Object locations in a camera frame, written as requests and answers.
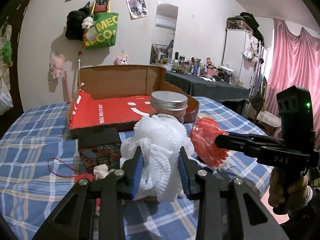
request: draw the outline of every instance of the white cabinet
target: white cabinet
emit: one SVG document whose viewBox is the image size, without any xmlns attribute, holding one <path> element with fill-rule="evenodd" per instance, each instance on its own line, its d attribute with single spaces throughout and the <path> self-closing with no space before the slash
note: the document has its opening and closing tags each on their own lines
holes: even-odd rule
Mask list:
<svg viewBox="0 0 320 240">
<path fill-rule="evenodd" d="M 250 88 L 250 82 L 254 76 L 254 62 L 249 62 L 242 54 L 242 52 L 249 48 L 252 44 L 252 48 L 256 51 L 258 48 L 258 40 L 249 35 L 246 30 L 227 30 L 227 38 L 224 49 L 224 56 L 222 64 L 228 63 L 230 68 L 234 70 L 233 76 L 236 80 L 243 82 L 243 87 Z M 264 48 L 260 46 L 259 52 L 264 51 Z"/>
</svg>

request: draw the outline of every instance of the brown suitcase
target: brown suitcase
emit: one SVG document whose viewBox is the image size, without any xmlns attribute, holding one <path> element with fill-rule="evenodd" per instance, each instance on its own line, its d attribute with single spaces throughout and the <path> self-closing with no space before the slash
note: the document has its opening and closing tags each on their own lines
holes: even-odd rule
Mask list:
<svg viewBox="0 0 320 240">
<path fill-rule="evenodd" d="M 241 16 L 231 17 L 227 19 L 227 29 L 247 30 L 253 33 L 252 28 L 244 21 Z"/>
</svg>

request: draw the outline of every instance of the red string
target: red string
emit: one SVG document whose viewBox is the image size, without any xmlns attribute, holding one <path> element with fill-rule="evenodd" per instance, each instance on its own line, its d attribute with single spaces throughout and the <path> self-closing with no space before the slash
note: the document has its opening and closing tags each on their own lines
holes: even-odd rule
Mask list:
<svg viewBox="0 0 320 240">
<path fill-rule="evenodd" d="M 55 172 L 50 168 L 50 164 L 49 164 L 49 161 L 50 161 L 50 160 L 57 160 L 57 161 L 59 161 L 59 162 L 62 162 L 65 166 L 67 166 L 68 168 L 72 169 L 73 171 L 76 171 L 76 172 L 78 172 L 79 174 L 83 174 L 82 172 L 80 172 L 80 171 L 78 171 L 78 170 L 70 167 L 68 164 L 64 163 L 62 160 L 59 160 L 58 158 L 49 158 L 49 159 L 48 159 L 48 169 L 49 169 L 50 173 L 53 173 L 54 175 L 56 175 L 56 176 L 58 176 L 58 177 L 61 177 L 61 178 L 75 178 L 76 176 L 75 176 L 75 175 L 73 175 L 73 176 L 64 176 L 64 175 L 59 175 L 59 174 L 55 173 Z"/>
</svg>

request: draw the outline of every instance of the bracelet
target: bracelet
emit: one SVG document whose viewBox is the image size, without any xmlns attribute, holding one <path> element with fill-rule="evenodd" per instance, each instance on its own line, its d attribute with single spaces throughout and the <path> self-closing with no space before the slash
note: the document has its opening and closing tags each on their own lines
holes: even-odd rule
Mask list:
<svg viewBox="0 0 320 240">
<path fill-rule="evenodd" d="M 291 212 L 291 213 L 295 213 L 295 212 L 297 212 L 298 210 L 300 210 L 301 208 L 305 207 L 305 206 L 308 204 L 308 200 L 309 200 L 310 193 L 311 193 L 311 187 L 308 186 L 308 194 L 307 194 L 306 199 L 305 199 L 305 201 L 303 202 L 303 204 L 302 204 L 300 207 L 296 208 L 295 210 L 290 210 L 290 212 Z"/>
</svg>

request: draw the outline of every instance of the bed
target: bed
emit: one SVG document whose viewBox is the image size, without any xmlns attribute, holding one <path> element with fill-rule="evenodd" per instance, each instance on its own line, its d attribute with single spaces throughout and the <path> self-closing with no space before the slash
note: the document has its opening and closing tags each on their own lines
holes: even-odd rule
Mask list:
<svg viewBox="0 0 320 240">
<path fill-rule="evenodd" d="M 253 123 L 204 97 L 196 97 L 201 113 L 212 114 L 227 131 L 239 133 L 264 132 Z M 48 171 L 50 157 L 83 170 L 77 151 L 77 141 L 68 134 L 65 114 L 67 103 L 33 108 L 25 112 L 0 141 L 0 212 L 18 239 L 32 239 L 38 228 L 70 190 L 73 179 L 60 178 Z M 191 124 L 185 124 L 188 131 Z M 133 131 L 119 133 L 121 140 L 133 136 Z M 218 178 L 240 176 L 258 196 L 269 186 L 271 168 L 258 164 L 243 153 L 231 155 L 235 166 Z M 55 160 L 53 171 L 65 176 L 73 171 Z M 196 235 L 198 201 L 178 198 L 173 203 L 157 201 L 126 201 L 124 226 L 126 239 L 194 239 Z"/>
</svg>

